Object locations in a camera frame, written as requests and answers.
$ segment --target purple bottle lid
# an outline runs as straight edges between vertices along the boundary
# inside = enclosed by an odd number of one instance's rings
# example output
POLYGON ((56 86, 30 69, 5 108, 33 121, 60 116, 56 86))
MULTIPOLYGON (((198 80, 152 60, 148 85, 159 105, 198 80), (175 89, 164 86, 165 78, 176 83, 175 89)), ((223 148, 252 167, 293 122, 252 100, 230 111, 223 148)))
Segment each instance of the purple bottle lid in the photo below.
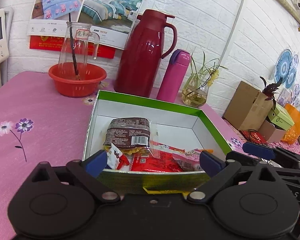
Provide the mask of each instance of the purple bottle lid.
POLYGON ((183 49, 176 49, 169 60, 169 64, 181 64, 184 66, 189 66, 191 61, 190 53, 183 49))

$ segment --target yellow flower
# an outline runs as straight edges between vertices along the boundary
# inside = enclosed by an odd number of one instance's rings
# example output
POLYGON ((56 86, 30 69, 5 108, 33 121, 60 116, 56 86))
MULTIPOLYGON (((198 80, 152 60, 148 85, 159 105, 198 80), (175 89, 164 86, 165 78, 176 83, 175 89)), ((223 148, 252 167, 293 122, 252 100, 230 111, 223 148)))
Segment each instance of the yellow flower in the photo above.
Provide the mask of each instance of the yellow flower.
POLYGON ((219 76, 219 70, 217 69, 210 77, 207 82, 208 87, 211 87, 215 79, 219 76))

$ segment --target orange bag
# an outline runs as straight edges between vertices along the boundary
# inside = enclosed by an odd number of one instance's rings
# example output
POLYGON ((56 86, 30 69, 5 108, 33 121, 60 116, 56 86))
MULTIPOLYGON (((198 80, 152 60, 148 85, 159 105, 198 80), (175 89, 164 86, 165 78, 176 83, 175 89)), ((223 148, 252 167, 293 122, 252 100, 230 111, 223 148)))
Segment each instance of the orange bag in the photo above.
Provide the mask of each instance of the orange bag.
POLYGON ((300 136, 300 112, 290 104, 285 104, 284 108, 290 114, 294 125, 287 130, 281 141, 293 144, 300 136))

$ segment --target red calendar banner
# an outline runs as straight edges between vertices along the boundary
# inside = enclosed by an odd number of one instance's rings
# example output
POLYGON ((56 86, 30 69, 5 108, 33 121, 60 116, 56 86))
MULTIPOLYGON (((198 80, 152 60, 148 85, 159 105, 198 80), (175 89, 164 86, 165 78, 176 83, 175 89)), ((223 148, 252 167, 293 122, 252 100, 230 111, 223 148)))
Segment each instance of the red calendar banner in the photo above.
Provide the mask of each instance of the red calendar banner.
MULTIPOLYGON (((30 49, 61 51, 64 38, 51 36, 30 36, 30 49)), ((98 57, 114 58, 115 48, 99 45, 98 57)), ((88 55, 92 55, 93 43, 88 44, 88 55)))

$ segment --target flower stem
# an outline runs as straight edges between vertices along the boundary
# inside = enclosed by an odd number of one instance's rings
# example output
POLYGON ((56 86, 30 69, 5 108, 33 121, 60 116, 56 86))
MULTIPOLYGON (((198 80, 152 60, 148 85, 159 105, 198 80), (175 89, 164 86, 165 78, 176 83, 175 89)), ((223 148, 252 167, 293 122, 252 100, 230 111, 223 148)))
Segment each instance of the flower stem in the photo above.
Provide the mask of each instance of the flower stem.
POLYGON ((25 153, 25 150, 24 150, 24 148, 23 148, 23 145, 22 145, 22 143, 21 143, 21 141, 20 141, 21 135, 20 135, 20 139, 19 139, 19 138, 15 135, 15 133, 14 133, 13 131, 10 130, 10 132, 12 132, 12 134, 17 138, 17 140, 18 140, 19 143, 21 144, 21 147, 22 147, 22 150, 23 150, 23 155, 25 156, 25 160, 26 160, 26 162, 27 162, 26 153, 25 153))

